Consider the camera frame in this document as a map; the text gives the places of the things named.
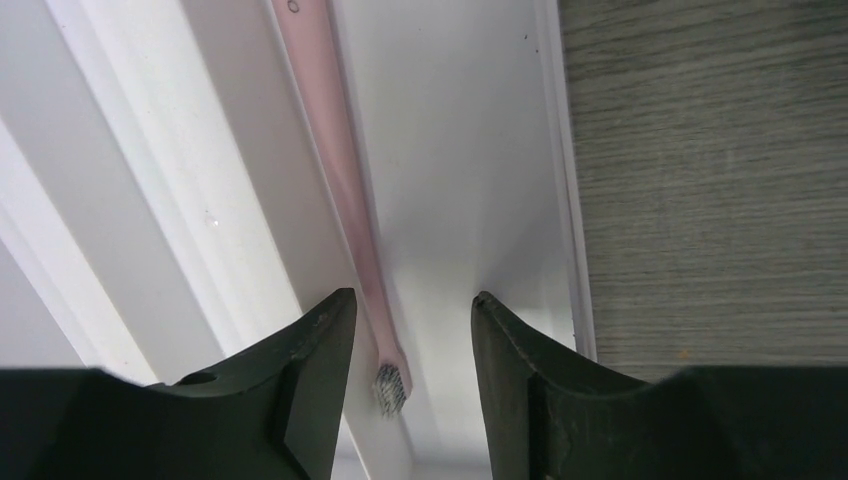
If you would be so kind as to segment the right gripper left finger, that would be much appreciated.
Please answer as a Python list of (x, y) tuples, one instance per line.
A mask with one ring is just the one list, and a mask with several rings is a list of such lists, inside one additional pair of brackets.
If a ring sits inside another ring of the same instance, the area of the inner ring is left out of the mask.
[(1, 373), (5, 479), (327, 479), (357, 300), (303, 317), (173, 385), (100, 369)]

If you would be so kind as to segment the pink toothbrush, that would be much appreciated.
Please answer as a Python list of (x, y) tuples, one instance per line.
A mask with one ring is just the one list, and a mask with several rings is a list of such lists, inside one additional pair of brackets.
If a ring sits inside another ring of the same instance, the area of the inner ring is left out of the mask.
[(376, 343), (376, 402), (382, 416), (395, 418), (411, 396), (412, 379), (373, 239), (330, 3), (293, 0), (272, 5)]

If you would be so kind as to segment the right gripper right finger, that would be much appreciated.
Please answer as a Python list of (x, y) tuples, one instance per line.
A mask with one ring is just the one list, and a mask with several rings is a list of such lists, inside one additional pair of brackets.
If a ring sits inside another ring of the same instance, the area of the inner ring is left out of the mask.
[(471, 329), (497, 479), (843, 479), (847, 370), (696, 366), (644, 382), (490, 293)]

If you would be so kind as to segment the white plastic bin tray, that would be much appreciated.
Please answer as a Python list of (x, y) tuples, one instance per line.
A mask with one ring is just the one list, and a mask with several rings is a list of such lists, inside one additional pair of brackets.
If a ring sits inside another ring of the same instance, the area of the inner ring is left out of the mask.
[[(174, 383), (354, 283), (280, 1), (1, 5), (1, 363)], [(490, 477), (489, 290), (596, 353), (553, 1), (332, 1), (412, 398), (361, 320), (336, 479)]]

